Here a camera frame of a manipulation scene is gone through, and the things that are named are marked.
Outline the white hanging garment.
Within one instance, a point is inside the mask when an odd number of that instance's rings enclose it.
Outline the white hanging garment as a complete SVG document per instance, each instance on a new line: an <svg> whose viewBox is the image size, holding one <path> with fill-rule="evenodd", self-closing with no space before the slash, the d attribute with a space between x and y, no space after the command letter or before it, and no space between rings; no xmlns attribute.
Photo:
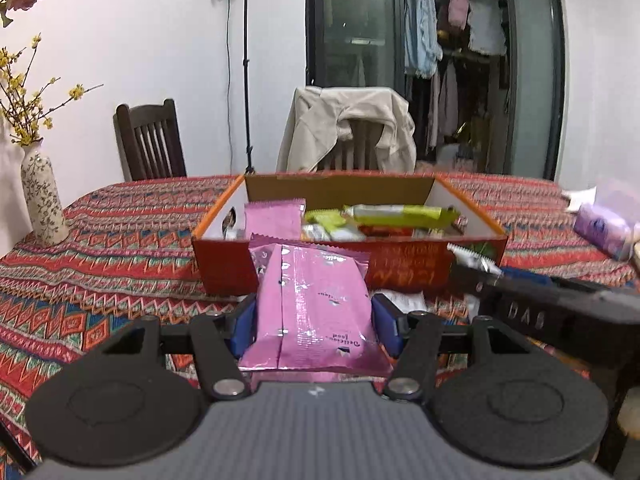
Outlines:
<svg viewBox="0 0 640 480"><path fill-rule="evenodd" d="M487 56L506 55L499 0L469 0L469 49Z"/></svg>

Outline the patterned red tablecloth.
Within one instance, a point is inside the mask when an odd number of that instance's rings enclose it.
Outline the patterned red tablecloth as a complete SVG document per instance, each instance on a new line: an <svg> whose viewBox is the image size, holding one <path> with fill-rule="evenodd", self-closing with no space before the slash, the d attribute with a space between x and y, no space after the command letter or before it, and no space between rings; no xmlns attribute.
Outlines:
<svg viewBox="0 0 640 480"><path fill-rule="evenodd" d="M606 258L574 232L556 184L460 172L448 181L506 229L507 266L638 286L630 264ZM28 236L2 258L1 421L26 452L35 452L26 402L64 364L142 314L176 324L231 308L206 295L191 244L192 230L230 182L217 176L100 188L67 207L64 243L43 247Z"/></svg>

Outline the pink snack packet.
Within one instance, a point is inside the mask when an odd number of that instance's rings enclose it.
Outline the pink snack packet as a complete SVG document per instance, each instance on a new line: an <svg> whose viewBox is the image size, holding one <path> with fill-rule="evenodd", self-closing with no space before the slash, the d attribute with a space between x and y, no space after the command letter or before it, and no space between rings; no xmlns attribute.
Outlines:
<svg viewBox="0 0 640 480"><path fill-rule="evenodd" d="M260 200L245 205L245 237L270 236L281 240L300 240L306 200Z"/></svg>
<svg viewBox="0 0 640 480"><path fill-rule="evenodd" d="M248 250L258 277L256 336L242 370L390 372L372 323L368 254L258 235Z"/></svg>

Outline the light blue hanging shirt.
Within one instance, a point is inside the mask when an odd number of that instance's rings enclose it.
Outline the light blue hanging shirt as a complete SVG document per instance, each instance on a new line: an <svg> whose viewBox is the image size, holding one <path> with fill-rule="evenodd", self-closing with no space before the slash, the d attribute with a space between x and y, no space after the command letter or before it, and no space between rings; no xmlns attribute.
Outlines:
<svg viewBox="0 0 640 480"><path fill-rule="evenodd" d="M405 0L405 73L430 79L442 59L435 0Z"/></svg>

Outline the pink hanging garment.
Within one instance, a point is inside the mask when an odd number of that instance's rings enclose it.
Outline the pink hanging garment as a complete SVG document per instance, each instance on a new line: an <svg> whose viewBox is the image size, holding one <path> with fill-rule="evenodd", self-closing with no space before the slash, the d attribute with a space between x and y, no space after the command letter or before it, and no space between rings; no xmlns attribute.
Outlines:
<svg viewBox="0 0 640 480"><path fill-rule="evenodd" d="M463 30L469 14L469 0L449 0L448 23L451 27Z"/></svg>

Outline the purple tissue pack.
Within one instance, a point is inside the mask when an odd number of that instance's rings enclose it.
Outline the purple tissue pack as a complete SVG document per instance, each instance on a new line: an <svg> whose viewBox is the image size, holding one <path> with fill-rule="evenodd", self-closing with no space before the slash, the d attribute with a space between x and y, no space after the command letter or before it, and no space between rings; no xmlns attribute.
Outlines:
<svg viewBox="0 0 640 480"><path fill-rule="evenodd" d="M634 228L606 208L583 204L577 211L574 231L617 261L628 261L634 246Z"/></svg>

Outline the dark framed glass door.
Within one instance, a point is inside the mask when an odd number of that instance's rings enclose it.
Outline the dark framed glass door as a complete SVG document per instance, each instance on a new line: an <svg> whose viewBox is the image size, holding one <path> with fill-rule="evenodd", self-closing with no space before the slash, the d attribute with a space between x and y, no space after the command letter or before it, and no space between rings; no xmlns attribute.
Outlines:
<svg viewBox="0 0 640 480"><path fill-rule="evenodd" d="M553 179L565 93L561 0L307 0L307 80L388 87L439 168Z"/></svg>

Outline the yellow flower branches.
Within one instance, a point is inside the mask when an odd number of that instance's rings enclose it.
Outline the yellow flower branches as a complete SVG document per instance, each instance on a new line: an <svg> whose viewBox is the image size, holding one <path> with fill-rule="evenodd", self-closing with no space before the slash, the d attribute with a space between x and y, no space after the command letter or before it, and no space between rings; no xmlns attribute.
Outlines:
<svg viewBox="0 0 640 480"><path fill-rule="evenodd" d="M12 52L1 48L1 119L9 126L9 140L20 148L28 148L43 140L41 129L53 128L53 114L66 105L80 101L103 84L75 84L55 106L46 107L43 96L60 77L51 77L35 91L28 90L28 77L39 51L41 34L32 37L27 47Z"/></svg>

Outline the red white snack bag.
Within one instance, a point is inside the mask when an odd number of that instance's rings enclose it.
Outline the red white snack bag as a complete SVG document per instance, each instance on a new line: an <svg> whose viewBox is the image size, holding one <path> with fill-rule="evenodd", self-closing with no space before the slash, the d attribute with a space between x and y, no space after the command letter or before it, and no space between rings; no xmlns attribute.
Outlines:
<svg viewBox="0 0 640 480"><path fill-rule="evenodd" d="M360 224L358 230L366 237L389 238L389 237L413 237L413 228L403 228L402 226L365 226Z"/></svg>

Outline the chair with beige jacket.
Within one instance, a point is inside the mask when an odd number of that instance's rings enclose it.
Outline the chair with beige jacket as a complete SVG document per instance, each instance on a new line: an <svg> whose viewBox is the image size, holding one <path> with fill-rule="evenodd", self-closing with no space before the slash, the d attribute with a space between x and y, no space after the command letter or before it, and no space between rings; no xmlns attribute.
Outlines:
<svg viewBox="0 0 640 480"><path fill-rule="evenodd" d="M349 125L352 137L338 140L318 163L318 171L378 171L375 148L381 139L383 126L364 120L352 120Z"/></svg>

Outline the studio light on stand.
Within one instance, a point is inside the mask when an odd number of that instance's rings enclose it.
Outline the studio light on stand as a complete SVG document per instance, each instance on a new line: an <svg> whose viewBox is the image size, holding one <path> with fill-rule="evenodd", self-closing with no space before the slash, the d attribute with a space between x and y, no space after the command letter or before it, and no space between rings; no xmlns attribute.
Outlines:
<svg viewBox="0 0 640 480"><path fill-rule="evenodd" d="M242 0L242 70L243 70L243 104L245 126L245 156L247 174L254 174L252 132L250 131L250 38L248 38L248 0Z"/></svg>

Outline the green white snack packet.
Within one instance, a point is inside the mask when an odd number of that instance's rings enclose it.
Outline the green white snack packet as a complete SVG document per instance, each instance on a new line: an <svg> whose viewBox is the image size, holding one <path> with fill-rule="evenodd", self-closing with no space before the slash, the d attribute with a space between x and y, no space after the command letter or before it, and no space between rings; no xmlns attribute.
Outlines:
<svg viewBox="0 0 640 480"><path fill-rule="evenodd" d="M461 214L456 208L425 205L345 206L343 214L362 226L393 226L410 229L446 229Z"/></svg>

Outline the orange cardboard box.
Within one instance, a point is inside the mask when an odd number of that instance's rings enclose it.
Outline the orange cardboard box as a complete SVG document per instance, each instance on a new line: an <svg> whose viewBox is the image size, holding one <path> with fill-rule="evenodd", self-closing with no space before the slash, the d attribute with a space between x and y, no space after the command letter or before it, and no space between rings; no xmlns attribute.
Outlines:
<svg viewBox="0 0 640 480"><path fill-rule="evenodd" d="M477 203L436 176L379 172L250 174L235 179L192 234L192 246L206 292L240 296L256 292L258 281L245 237L244 208L260 200L303 198L300 240L365 252L366 283L372 289L439 292L447 286L454 256L448 244L499 262L506 232ZM370 238L343 214L345 206L425 205L456 208L460 218L446 229L414 229L413 237Z"/></svg>

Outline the silver white snack packet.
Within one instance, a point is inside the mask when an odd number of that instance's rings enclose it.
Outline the silver white snack packet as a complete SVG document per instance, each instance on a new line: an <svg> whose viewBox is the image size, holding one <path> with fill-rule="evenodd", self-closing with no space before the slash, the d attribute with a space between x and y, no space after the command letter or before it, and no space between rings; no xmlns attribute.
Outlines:
<svg viewBox="0 0 640 480"><path fill-rule="evenodd" d="M456 263L460 266L473 270L480 270L485 273L501 275L502 270L491 260L491 258L482 256L477 252L473 252L469 248L448 244L447 249L454 255Z"/></svg>

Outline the white floral ceramic vase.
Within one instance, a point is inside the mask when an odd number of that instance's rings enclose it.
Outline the white floral ceramic vase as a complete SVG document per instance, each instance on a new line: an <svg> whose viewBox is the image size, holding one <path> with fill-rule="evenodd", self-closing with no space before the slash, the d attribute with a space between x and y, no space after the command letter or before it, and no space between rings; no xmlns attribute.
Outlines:
<svg viewBox="0 0 640 480"><path fill-rule="evenodd" d="M66 240L70 230L58 195L52 162L42 150L42 142L24 146L21 181L32 230L43 246Z"/></svg>

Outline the beige jacket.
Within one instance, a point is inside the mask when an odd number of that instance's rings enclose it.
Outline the beige jacket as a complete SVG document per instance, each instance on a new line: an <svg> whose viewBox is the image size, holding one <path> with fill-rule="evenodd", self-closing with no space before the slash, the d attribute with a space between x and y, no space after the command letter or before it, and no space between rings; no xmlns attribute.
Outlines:
<svg viewBox="0 0 640 480"><path fill-rule="evenodd" d="M341 142L361 133L373 141L375 168L411 174L416 168L409 103L385 87L294 90L277 161L280 172L314 171Z"/></svg>

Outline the dark wooden chair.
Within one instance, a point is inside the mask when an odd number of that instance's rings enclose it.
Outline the dark wooden chair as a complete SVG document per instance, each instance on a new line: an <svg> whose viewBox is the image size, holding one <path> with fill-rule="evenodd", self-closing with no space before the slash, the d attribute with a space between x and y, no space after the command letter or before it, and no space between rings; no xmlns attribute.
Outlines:
<svg viewBox="0 0 640 480"><path fill-rule="evenodd" d="M173 99L162 104L116 107L115 130L133 181L186 176Z"/></svg>

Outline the white tissue paper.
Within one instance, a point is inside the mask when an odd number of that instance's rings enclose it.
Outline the white tissue paper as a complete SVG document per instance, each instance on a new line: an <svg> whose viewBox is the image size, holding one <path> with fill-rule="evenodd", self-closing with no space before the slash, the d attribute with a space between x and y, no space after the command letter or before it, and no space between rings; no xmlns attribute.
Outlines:
<svg viewBox="0 0 640 480"><path fill-rule="evenodd" d="M566 212L576 214L582 205L592 206L596 201L597 188L585 188L584 190L563 190L562 197L567 200Z"/></svg>

